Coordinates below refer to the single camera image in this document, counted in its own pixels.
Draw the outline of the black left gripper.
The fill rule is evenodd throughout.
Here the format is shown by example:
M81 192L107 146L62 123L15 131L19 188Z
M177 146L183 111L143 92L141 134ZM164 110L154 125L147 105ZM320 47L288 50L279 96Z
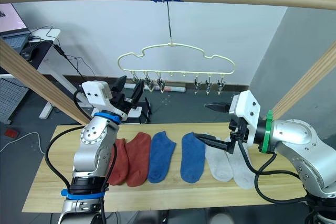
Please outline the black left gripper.
M139 103L139 100L143 94L144 80L139 80L135 85L131 98L127 98L124 93L121 93L124 89L126 80L127 76L121 76L115 81L112 86L112 98L110 99L110 103L115 108L128 115L130 110L135 109Z

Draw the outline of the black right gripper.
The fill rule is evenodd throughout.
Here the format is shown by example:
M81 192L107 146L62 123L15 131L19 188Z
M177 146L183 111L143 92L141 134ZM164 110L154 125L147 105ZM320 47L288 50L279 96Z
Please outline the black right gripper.
M211 102L204 104L204 107L216 112L228 113L230 110L230 103ZM230 141L226 142L218 140L216 137L208 134L194 133L193 135L210 147L224 150L230 154L233 154L236 142L242 141L243 143L247 143L249 134L247 125L248 123L244 118L239 118L237 121L231 119L229 123L229 129L231 130Z

